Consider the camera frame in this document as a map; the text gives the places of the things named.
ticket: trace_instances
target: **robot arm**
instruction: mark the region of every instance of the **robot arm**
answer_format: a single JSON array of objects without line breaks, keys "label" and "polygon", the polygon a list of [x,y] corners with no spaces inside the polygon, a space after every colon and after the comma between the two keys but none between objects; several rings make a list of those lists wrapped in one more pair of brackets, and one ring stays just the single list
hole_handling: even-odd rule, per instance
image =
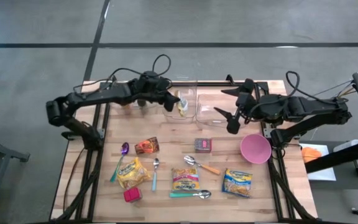
[{"label": "robot arm", "polygon": [[155,72],[144,72],[139,79],[135,78],[125,83],[102,83],[101,88],[90,93],[70,93],[58,97],[46,104],[48,121],[54,126],[64,126],[74,135],[81,136],[86,149],[98,150],[101,136],[96,128],[76,120],[73,115],[82,106],[102,103],[117,103],[128,105],[138,101],[140,106],[145,101],[163,105],[167,111],[172,111],[179,98],[170,94],[168,89],[171,81]]},{"label": "robot arm", "polygon": [[[345,104],[346,99],[313,99],[300,96],[282,96],[270,94],[261,96],[256,101],[252,96],[254,82],[246,79],[244,84],[235,90],[222,90],[223,93],[237,96],[237,110],[234,115],[222,109],[215,108],[227,119],[227,131],[237,134],[240,128],[239,118],[251,121],[263,121],[274,126],[284,121],[299,122],[288,129],[274,129],[271,133],[272,146],[280,147],[298,135],[324,124],[345,124],[351,118]],[[315,115],[302,121],[306,116]]]}]

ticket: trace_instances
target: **spoon with teal handle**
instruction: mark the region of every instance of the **spoon with teal handle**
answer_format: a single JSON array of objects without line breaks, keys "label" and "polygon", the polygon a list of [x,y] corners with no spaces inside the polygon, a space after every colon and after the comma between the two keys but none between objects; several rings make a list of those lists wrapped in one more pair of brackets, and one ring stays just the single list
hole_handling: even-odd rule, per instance
[{"label": "spoon with teal handle", "polygon": [[159,159],[155,158],[153,165],[154,165],[154,175],[153,175],[152,191],[155,191],[156,186],[157,186],[157,167],[158,167],[158,165],[160,165]]},{"label": "spoon with teal handle", "polygon": [[199,196],[202,199],[209,198],[212,193],[209,190],[202,190],[199,193],[170,193],[169,197],[171,198],[178,198],[178,197],[192,197],[192,196]]},{"label": "spoon with teal handle", "polygon": [[112,175],[112,177],[110,179],[110,182],[113,183],[116,180],[117,171],[118,171],[119,166],[121,165],[122,158],[124,158],[124,156],[126,154],[128,154],[128,152],[129,152],[129,144],[128,144],[128,142],[124,142],[124,144],[122,144],[122,146],[121,146],[121,158],[118,161],[116,170],[114,171],[114,174]]}]

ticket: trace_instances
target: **pink container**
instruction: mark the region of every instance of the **pink container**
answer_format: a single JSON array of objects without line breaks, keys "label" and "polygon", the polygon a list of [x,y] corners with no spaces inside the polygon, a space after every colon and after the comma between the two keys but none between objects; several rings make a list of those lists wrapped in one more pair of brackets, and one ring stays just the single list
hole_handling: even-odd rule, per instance
[{"label": "pink container", "polygon": [[253,164],[262,164],[272,155],[269,141],[259,134],[244,137],[240,149],[243,158]]}]

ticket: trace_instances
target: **orange cloth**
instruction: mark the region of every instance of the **orange cloth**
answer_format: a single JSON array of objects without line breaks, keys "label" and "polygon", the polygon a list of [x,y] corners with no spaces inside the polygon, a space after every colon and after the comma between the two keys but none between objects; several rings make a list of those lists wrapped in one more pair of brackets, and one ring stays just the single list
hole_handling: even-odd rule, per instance
[{"label": "orange cloth", "polygon": [[307,163],[317,158],[320,158],[321,152],[319,152],[317,149],[304,147],[302,149],[302,157],[303,157],[303,162]]}]

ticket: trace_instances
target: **food package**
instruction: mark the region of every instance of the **food package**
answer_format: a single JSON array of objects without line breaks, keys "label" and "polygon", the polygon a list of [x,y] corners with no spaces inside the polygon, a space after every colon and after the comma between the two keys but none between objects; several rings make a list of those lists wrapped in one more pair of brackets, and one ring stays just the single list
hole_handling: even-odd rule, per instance
[{"label": "food package", "polygon": [[249,198],[252,174],[226,169],[222,191]]},{"label": "food package", "polygon": [[135,145],[136,154],[153,153],[159,150],[160,146],[156,137],[149,138]]},{"label": "food package", "polygon": [[188,102],[182,96],[179,90],[175,91],[175,97],[179,98],[180,101],[177,103],[177,108],[181,117],[185,117],[188,110]]},{"label": "food package", "polygon": [[197,168],[172,169],[172,192],[200,190]]},{"label": "food package", "polygon": [[118,171],[117,178],[121,187],[128,190],[139,185],[144,180],[150,179],[150,175],[147,169],[139,162],[139,158],[136,157]]}]

